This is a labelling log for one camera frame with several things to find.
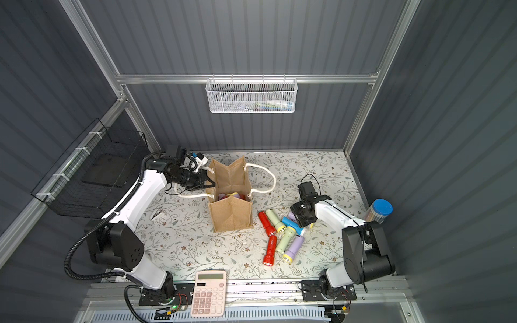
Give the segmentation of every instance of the red flashlight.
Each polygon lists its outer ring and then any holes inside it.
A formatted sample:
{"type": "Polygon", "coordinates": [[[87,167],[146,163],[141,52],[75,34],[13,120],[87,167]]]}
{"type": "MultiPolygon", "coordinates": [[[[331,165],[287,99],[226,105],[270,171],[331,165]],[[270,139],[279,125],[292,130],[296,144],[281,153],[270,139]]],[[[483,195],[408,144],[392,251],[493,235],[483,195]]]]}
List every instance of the red flashlight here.
{"type": "Polygon", "coordinates": [[[273,266],[275,262],[275,248],[277,247],[277,237],[270,236],[267,243],[266,255],[264,256],[263,264],[266,266],[273,266]]]}
{"type": "Polygon", "coordinates": [[[271,222],[267,219],[266,212],[264,212],[264,211],[259,212],[258,218],[260,219],[260,222],[262,222],[264,229],[266,229],[267,236],[270,237],[270,236],[274,235],[276,232],[276,229],[271,225],[271,222]]]}

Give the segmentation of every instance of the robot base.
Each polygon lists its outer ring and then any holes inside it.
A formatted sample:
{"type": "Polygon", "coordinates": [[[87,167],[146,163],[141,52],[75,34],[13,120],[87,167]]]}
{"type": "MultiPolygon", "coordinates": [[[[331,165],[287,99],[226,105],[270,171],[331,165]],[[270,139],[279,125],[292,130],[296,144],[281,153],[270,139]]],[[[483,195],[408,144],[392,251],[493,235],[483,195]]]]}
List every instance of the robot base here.
{"type": "MultiPolygon", "coordinates": [[[[174,284],[176,287],[176,294],[184,294],[187,296],[187,301],[185,303],[185,297],[181,300],[181,305],[190,305],[192,304],[192,297],[194,295],[194,284],[174,284]]],[[[156,295],[152,293],[152,290],[145,289],[142,295],[140,296],[140,301],[138,302],[139,306],[160,306],[159,303],[166,303],[167,299],[163,297],[163,295],[156,295]]],[[[170,305],[179,305],[179,296],[176,296],[174,301],[170,305]]]]}
{"type": "Polygon", "coordinates": [[[357,299],[355,288],[353,285],[333,288],[328,290],[327,294],[322,293],[320,280],[304,280],[300,282],[301,290],[303,291],[304,302],[328,301],[336,298],[334,301],[354,301],[357,299]]]}

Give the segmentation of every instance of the wire mesh basket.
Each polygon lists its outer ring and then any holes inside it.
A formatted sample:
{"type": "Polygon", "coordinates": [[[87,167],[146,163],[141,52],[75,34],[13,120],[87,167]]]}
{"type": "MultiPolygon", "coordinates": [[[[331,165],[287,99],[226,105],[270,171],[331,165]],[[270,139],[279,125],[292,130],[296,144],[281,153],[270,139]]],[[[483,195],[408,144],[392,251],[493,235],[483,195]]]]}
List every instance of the wire mesh basket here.
{"type": "Polygon", "coordinates": [[[206,82],[206,94],[213,113],[293,113],[296,79],[277,83],[206,82]]]}
{"type": "Polygon", "coordinates": [[[144,134],[103,127],[62,172],[51,169],[43,178],[51,185],[32,196],[61,216],[100,219],[110,211],[134,184],[142,159],[149,154],[144,134]]]}

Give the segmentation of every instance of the gray corrugated wall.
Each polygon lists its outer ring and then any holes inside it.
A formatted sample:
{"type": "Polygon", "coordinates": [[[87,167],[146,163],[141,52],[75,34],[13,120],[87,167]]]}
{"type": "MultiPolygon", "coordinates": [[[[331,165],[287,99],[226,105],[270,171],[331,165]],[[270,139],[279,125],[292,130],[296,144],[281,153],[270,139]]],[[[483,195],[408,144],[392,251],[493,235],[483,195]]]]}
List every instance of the gray corrugated wall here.
{"type": "Polygon", "coordinates": [[[393,203],[427,322],[515,316],[515,17],[515,1],[424,1],[352,150],[369,202],[393,203]]]}
{"type": "MultiPolygon", "coordinates": [[[[83,1],[122,74],[373,73],[404,0],[83,1]]],[[[159,143],[341,148],[368,85],[299,85],[293,114],[212,114],[202,85],[128,85],[159,143]]]]}
{"type": "MultiPolygon", "coordinates": [[[[0,233],[65,149],[115,102],[58,1],[0,2],[0,233]]],[[[46,212],[0,269],[2,322],[70,322],[88,283],[63,259],[85,220],[46,212]]],[[[98,272],[85,250],[74,267],[98,272]]]]}
{"type": "Polygon", "coordinates": [[[123,74],[376,71],[403,0],[83,1],[123,74]]]}
{"type": "Polygon", "coordinates": [[[300,84],[296,111],[213,114],[205,86],[129,85],[158,142],[195,150],[341,148],[367,84],[300,84]]]}

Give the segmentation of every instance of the white wire basket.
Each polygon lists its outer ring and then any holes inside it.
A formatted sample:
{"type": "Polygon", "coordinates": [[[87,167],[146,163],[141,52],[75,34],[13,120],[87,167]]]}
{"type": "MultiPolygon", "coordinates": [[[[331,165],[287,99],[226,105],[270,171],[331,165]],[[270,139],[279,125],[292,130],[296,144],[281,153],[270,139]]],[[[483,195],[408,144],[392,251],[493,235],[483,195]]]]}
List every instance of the white wire basket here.
{"type": "Polygon", "coordinates": [[[276,80],[276,83],[258,80],[223,83],[217,79],[206,82],[213,113],[293,113],[297,92],[296,79],[276,80]]]}

